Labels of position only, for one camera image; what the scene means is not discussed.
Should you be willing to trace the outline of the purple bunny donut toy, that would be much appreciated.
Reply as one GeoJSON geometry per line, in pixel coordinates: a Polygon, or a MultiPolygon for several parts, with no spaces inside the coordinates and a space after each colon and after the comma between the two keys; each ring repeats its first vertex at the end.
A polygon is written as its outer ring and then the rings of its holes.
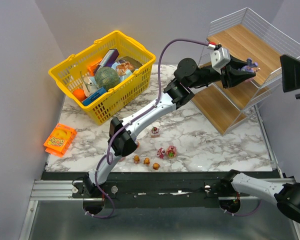
{"type": "Polygon", "coordinates": [[[239,69],[240,71],[256,73],[261,70],[257,62],[253,62],[253,60],[249,57],[246,60],[246,65],[239,69]]]}

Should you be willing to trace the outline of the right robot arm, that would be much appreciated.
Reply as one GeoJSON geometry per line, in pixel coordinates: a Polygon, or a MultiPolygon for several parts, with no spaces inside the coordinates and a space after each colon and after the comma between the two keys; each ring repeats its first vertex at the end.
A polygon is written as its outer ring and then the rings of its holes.
{"type": "MultiPolygon", "coordinates": [[[[282,90],[285,93],[300,89],[300,58],[284,54],[280,56],[282,90]]],[[[220,180],[221,192],[244,193],[276,205],[287,218],[300,224],[300,183],[277,184],[230,170],[220,180]]]]}

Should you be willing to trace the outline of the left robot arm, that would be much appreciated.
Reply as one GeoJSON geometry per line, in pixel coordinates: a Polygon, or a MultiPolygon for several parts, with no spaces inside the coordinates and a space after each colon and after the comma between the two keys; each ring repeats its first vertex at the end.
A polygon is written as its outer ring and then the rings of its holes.
{"type": "Polygon", "coordinates": [[[195,95],[192,88],[207,87],[221,81],[223,88],[232,88],[251,80],[259,71],[257,62],[251,58],[242,61],[230,56],[218,70],[212,65],[201,68],[191,58],[184,58],[174,71],[174,79],[159,96],[138,112],[124,118],[114,117],[109,126],[108,148],[94,172],[84,176],[82,183],[88,195],[106,182],[118,161],[132,154],[138,147],[137,136],[153,122],[186,105],[195,95]]]}

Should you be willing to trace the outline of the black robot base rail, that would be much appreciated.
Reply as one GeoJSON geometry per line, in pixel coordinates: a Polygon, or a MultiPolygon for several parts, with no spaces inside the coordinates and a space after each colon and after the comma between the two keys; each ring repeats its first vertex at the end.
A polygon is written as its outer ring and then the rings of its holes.
{"type": "Polygon", "coordinates": [[[91,177],[85,173],[72,181],[72,197],[83,200],[86,214],[100,218],[118,209],[205,207],[236,214],[247,196],[231,187],[227,172],[111,173],[98,185],[91,177]]]}

